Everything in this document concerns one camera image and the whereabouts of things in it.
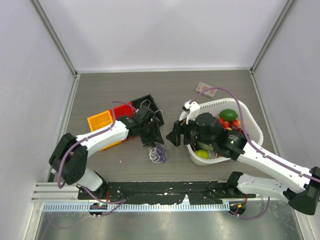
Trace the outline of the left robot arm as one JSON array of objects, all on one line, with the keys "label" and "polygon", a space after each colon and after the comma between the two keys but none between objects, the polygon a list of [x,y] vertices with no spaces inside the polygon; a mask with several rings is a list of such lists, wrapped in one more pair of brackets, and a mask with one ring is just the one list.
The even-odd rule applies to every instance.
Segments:
[{"label": "left robot arm", "polygon": [[145,147],[163,144],[157,112],[143,105],[132,116],[120,116],[98,130],[77,136],[69,132],[64,134],[49,159],[58,173],[58,188],[76,184],[93,198],[102,199],[108,191],[108,183],[96,171],[88,169],[87,161],[102,148],[131,137],[140,137]]}]

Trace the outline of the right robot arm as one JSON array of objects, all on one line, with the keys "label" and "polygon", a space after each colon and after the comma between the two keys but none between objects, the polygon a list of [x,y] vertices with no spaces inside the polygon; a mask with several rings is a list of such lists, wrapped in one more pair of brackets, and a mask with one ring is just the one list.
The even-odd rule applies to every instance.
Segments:
[{"label": "right robot arm", "polygon": [[205,112],[194,120],[177,120],[166,136],[175,147],[199,142],[220,156],[259,169],[272,179],[256,178],[241,172],[230,175],[226,193],[233,198],[240,194],[261,195],[283,200],[296,211],[313,216],[320,200],[320,169],[291,163],[247,139],[241,132],[224,129],[218,118]]}]

